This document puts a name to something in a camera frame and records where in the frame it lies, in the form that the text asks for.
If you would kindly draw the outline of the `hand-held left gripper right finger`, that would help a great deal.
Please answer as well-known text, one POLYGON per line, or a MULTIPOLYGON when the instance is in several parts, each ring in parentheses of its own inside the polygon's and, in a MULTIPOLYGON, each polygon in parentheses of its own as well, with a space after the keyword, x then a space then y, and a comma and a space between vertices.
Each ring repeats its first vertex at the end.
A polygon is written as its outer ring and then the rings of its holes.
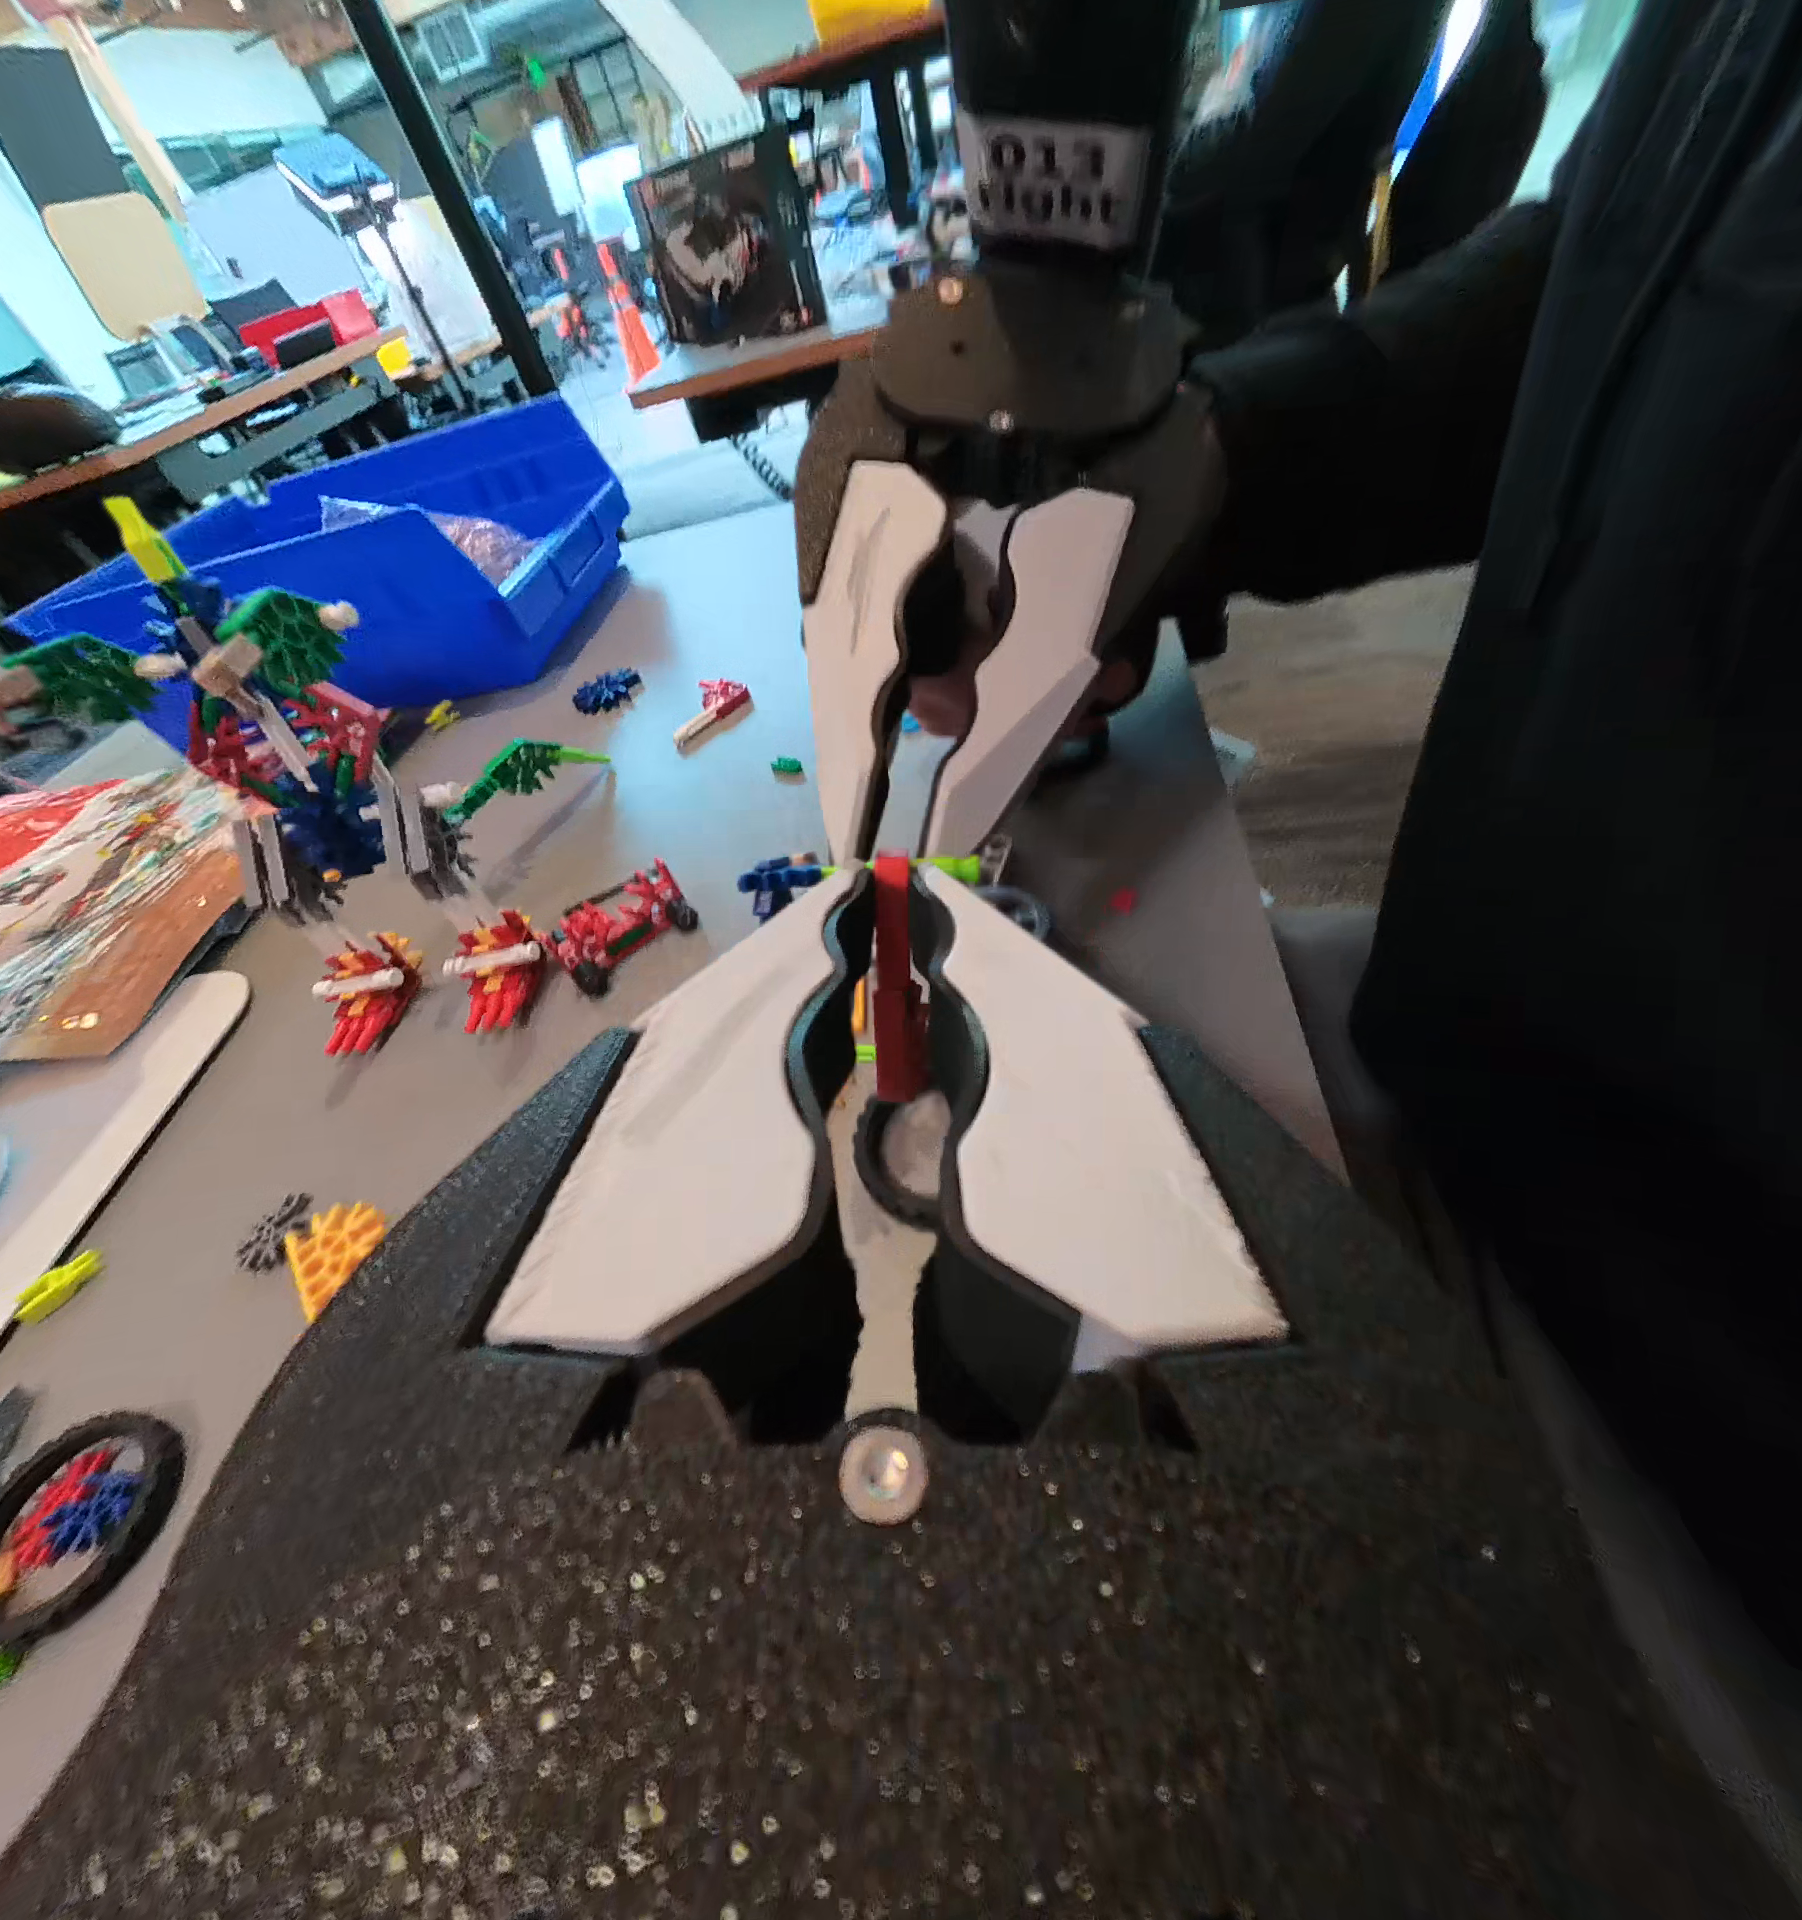
POLYGON ((1071 1316, 1069 1366, 1271 1349, 1290 1320, 1142 1043, 1142 1018, 945 872, 913 872, 949 1016, 949 1234, 1071 1316))

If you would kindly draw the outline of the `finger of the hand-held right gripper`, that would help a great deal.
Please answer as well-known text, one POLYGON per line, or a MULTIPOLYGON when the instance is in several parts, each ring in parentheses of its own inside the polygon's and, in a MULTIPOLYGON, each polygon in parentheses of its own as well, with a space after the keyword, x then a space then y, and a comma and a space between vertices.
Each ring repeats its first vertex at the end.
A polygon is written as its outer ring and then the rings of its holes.
POLYGON ((913 467, 847 467, 807 598, 814 784, 832 862, 868 856, 913 676, 957 641, 957 561, 945 500, 913 467))
POLYGON ((943 757, 920 853, 976 852, 1017 805, 1098 676, 1097 637, 1128 541, 1132 500, 1069 490, 1012 516, 1008 611, 974 676, 965 731, 943 757))

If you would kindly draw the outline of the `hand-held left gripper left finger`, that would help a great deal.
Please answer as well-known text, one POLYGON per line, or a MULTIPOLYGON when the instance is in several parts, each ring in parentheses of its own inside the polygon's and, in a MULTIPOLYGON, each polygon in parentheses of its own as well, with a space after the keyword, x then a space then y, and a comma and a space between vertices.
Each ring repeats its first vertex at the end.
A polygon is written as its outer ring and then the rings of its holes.
POLYGON ((636 1018, 494 1303, 497 1349, 659 1357, 815 1242, 868 881, 822 879, 636 1018))

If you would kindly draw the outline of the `red connector pair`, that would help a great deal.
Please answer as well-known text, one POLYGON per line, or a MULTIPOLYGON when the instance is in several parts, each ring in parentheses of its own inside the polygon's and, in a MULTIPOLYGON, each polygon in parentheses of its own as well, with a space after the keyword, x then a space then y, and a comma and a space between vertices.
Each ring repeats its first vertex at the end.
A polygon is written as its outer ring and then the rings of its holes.
POLYGON ((872 1043, 874 1091, 906 1107, 925 1091, 925 1013, 913 980, 913 868, 905 853, 872 862, 874 942, 866 980, 866 1039, 872 1043))

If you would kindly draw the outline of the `orange rod blue connector frame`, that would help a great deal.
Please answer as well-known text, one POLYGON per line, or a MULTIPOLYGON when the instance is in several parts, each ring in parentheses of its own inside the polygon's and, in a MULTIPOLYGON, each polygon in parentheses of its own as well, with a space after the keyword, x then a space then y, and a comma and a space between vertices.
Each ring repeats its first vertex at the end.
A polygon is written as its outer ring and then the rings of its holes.
MULTIPOLYGON (((984 841, 981 852, 928 856, 917 859, 917 866, 937 868, 965 885, 984 885, 1002 877, 1011 850, 1012 841, 1008 837, 994 835, 984 841)), ((786 908, 799 893, 832 877, 833 870, 833 866, 822 865, 815 853, 771 856, 745 868, 737 879, 737 887, 750 901, 750 912, 759 921, 767 921, 786 908)))

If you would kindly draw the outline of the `multicolour toy model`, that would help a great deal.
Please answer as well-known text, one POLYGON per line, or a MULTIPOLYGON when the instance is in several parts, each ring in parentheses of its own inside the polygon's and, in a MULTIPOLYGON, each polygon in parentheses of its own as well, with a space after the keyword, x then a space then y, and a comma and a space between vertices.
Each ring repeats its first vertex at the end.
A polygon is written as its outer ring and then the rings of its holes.
POLYGON ((17 707, 122 724, 174 689, 185 757, 242 810, 236 848, 249 901, 289 921, 330 921, 347 885, 395 862, 425 895, 461 893, 476 868, 466 828, 505 788, 400 781, 382 752, 387 712, 341 689, 345 599, 262 588, 231 599, 194 573, 139 509, 106 501, 152 588, 151 646, 66 635, 0 660, 0 731, 17 707))

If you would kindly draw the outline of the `red yellow connector cluster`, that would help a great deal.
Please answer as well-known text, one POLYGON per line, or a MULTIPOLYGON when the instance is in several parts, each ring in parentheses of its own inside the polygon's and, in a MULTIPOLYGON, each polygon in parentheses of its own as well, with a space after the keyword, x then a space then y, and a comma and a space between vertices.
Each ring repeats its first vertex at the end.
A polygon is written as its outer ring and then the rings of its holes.
POLYGON ((527 912, 505 908, 458 934, 458 945, 439 972, 466 991, 463 1030, 471 1036, 501 1035, 532 1014, 546 975, 546 948, 527 912))
POLYGON ((422 982, 422 954, 397 934, 343 938, 311 994, 331 1014, 330 1058, 370 1056, 399 1028, 422 982))

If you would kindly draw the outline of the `black toy car box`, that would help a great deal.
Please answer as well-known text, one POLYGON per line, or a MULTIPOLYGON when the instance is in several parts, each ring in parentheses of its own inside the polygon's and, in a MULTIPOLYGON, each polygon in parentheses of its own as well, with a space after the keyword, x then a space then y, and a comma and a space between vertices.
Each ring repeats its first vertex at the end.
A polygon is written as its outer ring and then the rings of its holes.
POLYGON ((676 348, 778 340, 824 322, 809 199, 783 125, 630 179, 624 197, 676 348))

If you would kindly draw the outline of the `orange snowflake connector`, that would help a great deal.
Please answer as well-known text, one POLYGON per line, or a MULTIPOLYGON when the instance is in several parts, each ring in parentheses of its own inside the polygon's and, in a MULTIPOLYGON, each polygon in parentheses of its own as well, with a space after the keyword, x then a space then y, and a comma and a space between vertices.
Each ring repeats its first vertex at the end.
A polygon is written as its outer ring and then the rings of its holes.
POLYGON ((285 1233, 285 1258, 307 1323, 322 1316, 387 1233, 387 1214, 366 1202, 314 1211, 307 1223, 285 1233))

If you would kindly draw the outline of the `clear plastic bag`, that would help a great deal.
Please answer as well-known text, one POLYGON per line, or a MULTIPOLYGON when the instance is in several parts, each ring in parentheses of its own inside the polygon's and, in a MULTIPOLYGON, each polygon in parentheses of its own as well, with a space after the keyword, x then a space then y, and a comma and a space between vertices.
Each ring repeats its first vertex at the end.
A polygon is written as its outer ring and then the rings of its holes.
POLYGON ((415 507, 406 500, 382 501, 334 493, 319 496, 319 525, 326 535, 358 527, 392 527, 397 523, 406 525, 409 533, 425 523, 497 588, 505 588, 508 578, 535 559, 542 546, 542 539, 531 539, 505 523, 479 514, 443 512, 415 507))

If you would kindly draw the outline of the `blue plastic bin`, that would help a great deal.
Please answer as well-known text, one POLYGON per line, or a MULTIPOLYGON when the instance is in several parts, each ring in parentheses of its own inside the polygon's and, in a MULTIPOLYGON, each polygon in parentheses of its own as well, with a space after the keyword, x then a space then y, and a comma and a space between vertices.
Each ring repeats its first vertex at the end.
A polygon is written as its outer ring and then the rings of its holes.
POLYGON ((345 599, 336 683, 379 707, 434 707, 536 680, 621 566, 628 497, 565 396, 539 396, 295 474, 261 501, 202 509, 167 529, 231 598, 281 588, 345 599), (326 535, 319 496, 479 514, 542 541, 497 588, 425 523, 326 535))

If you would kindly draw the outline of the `black metal table leg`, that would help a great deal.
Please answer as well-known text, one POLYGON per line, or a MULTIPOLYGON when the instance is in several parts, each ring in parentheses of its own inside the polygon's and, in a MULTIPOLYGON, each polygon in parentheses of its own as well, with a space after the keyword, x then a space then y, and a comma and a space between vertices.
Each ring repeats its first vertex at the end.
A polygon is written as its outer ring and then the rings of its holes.
POLYGON ((482 227, 479 214, 402 47, 380 2, 341 2, 354 40, 415 156, 447 233, 479 290, 519 383, 528 396, 559 396, 559 380, 540 352, 539 332, 507 274, 505 259, 482 227))

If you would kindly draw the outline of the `short yellow-green rod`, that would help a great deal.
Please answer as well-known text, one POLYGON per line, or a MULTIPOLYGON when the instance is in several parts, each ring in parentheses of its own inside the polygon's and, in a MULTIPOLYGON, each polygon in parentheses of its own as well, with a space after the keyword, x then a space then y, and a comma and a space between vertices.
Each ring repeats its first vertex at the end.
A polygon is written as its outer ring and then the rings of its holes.
POLYGON ((84 1251, 70 1261, 57 1263, 32 1282, 27 1282, 18 1294, 11 1314, 12 1323, 32 1325, 48 1320, 48 1316, 66 1307, 102 1271, 102 1251, 84 1251))

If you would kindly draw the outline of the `printed toy packet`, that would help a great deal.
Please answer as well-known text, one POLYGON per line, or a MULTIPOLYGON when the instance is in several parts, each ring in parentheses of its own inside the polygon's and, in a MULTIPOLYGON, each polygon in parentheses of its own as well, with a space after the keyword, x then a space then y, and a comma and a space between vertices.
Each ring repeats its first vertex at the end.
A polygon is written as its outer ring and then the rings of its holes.
POLYGON ((242 801, 194 771, 0 799, 0 1066, 122 1047, 246 905, 242 801))

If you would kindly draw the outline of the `tire with colourful hub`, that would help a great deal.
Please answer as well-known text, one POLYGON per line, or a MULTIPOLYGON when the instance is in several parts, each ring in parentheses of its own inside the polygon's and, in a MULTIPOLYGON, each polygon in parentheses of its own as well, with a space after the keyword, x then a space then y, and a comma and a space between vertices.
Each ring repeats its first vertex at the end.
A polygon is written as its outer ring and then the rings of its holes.
POLYGON ((25 1653, 111 1597, 178 1500, 186 1442, 151 1414, 66 1428, 0 1481, 0 1650, 25 1653))

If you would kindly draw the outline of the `background work table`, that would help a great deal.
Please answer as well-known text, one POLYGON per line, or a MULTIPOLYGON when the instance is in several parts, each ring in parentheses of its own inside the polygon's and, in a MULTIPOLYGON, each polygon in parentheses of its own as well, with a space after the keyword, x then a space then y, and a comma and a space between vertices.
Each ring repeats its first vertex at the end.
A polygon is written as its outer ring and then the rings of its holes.
POLYGON ((322 432, 399 398, 409 336, 382 328, 212 402, 194 402, 126 439, 0 485, 0 514, 70 492, 97 492, 148 467, 186 507, 228 492, 322 432))

